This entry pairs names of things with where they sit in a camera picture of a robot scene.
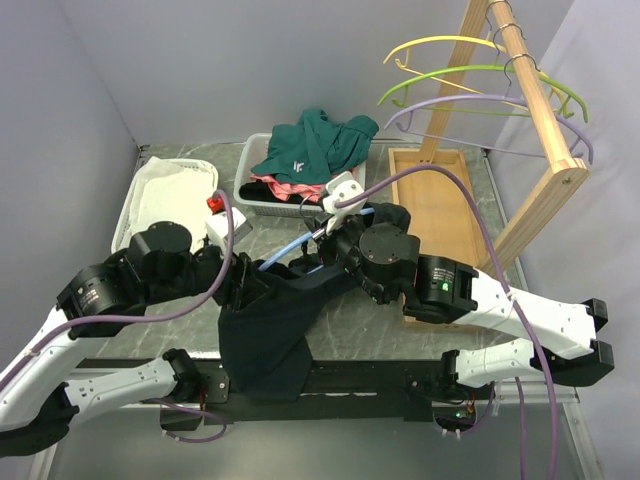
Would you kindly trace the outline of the blue hanger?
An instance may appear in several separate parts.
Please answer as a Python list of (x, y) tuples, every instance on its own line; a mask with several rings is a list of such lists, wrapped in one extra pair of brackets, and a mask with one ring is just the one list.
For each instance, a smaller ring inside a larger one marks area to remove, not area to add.
[[(369, 194), (366, 191), (364, 191), (364, 193), (365, 193), (365, 196), (367, 197), (367, 200), (366, 200), (366, 203), (367, 203), (369, 199)], [(321, 209), (321, 212), (319, 214), (311, 218), (312, 226), (309, 227), (309, 231), (307, 233), (293, 240), (292, 242), (287, 244), (285, 247), (282, 247), (277, 253), (269, 257), (267, 260), (264, 260), (258, 267), (258, 270), (261, 272), (268, 271), (271, 267), (276, 265), (285, 255), (293, 252), (298, 247), (302, 247), (303, 245), (308, 245), (310, 242), (316, 243), (319, 255), (321, 255), (322, 253), (328, 252), (332, 244), (337, 241), (338, 234), (340, 230), (346, 226), (347, 221), (353, 220), (353, 219), (355, 220), (360, 219), (362, 217), (363, 210), (366, 211), (366, 214), (369, 214), (369, 215), (372, 214), (372, 208), (366, 207), (364, 205), (358, 214), (348, 216), (341, 227), (336, 229), (332, 234), (326, 235), (322, 230), (321, 221), (326, 220), (328, 216)]]

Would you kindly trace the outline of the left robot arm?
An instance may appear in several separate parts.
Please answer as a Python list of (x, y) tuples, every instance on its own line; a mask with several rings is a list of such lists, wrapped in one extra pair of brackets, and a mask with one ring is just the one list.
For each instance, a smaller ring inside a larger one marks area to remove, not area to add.
[(38, 333), (1, 375), (1, 454), (26, 457), (58, 443), (71, 427), (140, 401), (184, 402), (203, 379), (183, 349), (101, 378), (69, 373), (134, 323), (146, 309), (195, 297), (220, 299), (230, 279), (235, 236), (243, 220), (216, 214), (206, 222), (210, 245), (192, 251), (190, 232), (161, 221), (132, 236), (128, 247), (82, 269), (58, 295)]

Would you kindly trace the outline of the dark navy shorts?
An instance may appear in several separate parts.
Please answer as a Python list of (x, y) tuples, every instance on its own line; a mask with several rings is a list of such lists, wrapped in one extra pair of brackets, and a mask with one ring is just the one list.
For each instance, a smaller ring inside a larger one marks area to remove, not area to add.
[(232, 386), (254, 399), (294, 401), (311, 371), (306, 333), (332, 300), (361, 289), (343, 267), (304, 273), (241, 253), (216, 293), (219, 351)]

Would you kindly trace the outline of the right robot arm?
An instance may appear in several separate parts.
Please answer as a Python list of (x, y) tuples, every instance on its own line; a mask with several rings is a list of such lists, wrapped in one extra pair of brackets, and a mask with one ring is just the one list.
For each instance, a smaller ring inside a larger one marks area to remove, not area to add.
[(445, 352), (437, 382), (449, 398), (537, 371), (557, 385), (587, 387), (614, 369), (612, 346), (597, 338), (608, 320), (599, 299), (569, 304), (505, 290), (470, 265), (420, 253), (419, 238), (389, 222), (368, 226), (351, 217), (312, 238), (321, 262), (339, 265), (378, 304), (401, 300), (404, 315), (421, 322), (511, 336), (493, 347)]

